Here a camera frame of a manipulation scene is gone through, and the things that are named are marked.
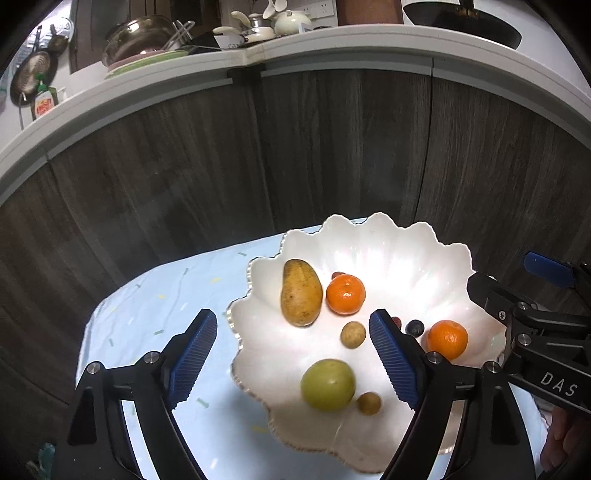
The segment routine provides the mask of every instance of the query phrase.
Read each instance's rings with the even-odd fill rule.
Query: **white bowl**
[[[367,293],[360,312],[339,316],[323,302],[313,325],[290,325],[281,314],[280,292],[283,265],[292,258],[307,261],[325,291],[335,271],[359,277]],[[275,257],[250,262],[249,291],[228,307],[228,321],[240,345],[232,364],[234,380],[267,408],[270,430],[286,445],[335,455],[359,472],[382,472],[414,412],[396,396],[369,331],[354,350],[340,343],[340,331],[351,320],[367,329],[369,315],[380,308],[400,317],[403,331],[413,319],[421,320],[426,331],[439,320],[452,319],[469,335],[466,351],[454,363],[480,367],[501,353],[505,327],[468,298],[466,283],[473,273],[468,247],[439,243],[424,222],[401,228],[388,215],[375,213],[356,225],[333,215],[317,233],[291,230]],[[376,392],[382,410],[368,417],[358,412],[354,401],[336,413],[308,406],[300,380],[323,358],[347,362],[357,379],[353,399]],[[461,413],[461,404],[455,405],[440,453],[453,448]]]

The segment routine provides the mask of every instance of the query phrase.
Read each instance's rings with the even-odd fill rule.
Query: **frying pan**
[[[43,82],[49,85],[57,71],[57,57],[46,48],[39,48],[41,25],[37,27],[33,52],[22,61],[10,84],[10,100],[17,106],[28,105],[37,92],[39,80],[37,73],[44,75]]]
[[[460,4],[415,2],[404,7],[404,13],[415,25],[447,28],[492,40],[510,48],[521,43],[521,34],[507,22],[474,8],[473,0]]]

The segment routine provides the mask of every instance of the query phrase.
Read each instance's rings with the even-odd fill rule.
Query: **human hand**
[[[540,454],[540,463],[549,472],[560,466],[577,446],[585,433],[591,432],[589,416],[555,407],[552,425],[548,429],[546,444]]]

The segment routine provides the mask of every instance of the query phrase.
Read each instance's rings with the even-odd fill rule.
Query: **white teapot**
[[[273,16],[275,35],[293,35],[312,30],[312,20],[301,10],[285,10]]]

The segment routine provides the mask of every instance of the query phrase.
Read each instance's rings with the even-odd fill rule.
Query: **light blue tablecloth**
[[[209,480],[378,479],[380,475],[355,473],[329,455],[298,453],[281,444],[268,431],[262,405],[230,377],[238,343],[226,321],[226,308],[246,294],[250,259],[275,255],[281,237],[161,265],[104,299],[86,326],[77,379],[92,361],[101,361],[107,368],[121,367],[135,363],[148,351],[161,351],[173,335],[185,331],[200,309],[208,308],[217,315],[217,339],[189,399],[178,405],[174,417]],[[545,422],[528,393],[517,388],[514,393],[538,459]],[[124,412],[142,475],[156,480],[132,402],[124,402]],[[448,461],[449,456],[438,457],[430,479],[441,478]]]

